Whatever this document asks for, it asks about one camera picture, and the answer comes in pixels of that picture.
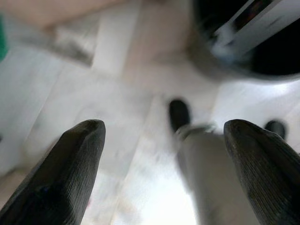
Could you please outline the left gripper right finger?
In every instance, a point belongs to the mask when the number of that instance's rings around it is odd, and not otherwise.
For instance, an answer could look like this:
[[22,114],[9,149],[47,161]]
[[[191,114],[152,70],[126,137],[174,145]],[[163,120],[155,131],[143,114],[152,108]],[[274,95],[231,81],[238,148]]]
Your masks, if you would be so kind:
[[285,140],[246,120],[224,124],[241,186],[262,225],[300,223],[300,156]]

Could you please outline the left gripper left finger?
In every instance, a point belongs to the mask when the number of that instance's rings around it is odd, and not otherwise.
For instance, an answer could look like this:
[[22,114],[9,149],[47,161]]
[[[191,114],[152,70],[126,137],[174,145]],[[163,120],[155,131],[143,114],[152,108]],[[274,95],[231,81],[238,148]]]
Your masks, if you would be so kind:
[[79,225],[105,144],[105,124],[85,120],[64,132],[0,211],[2,225]]

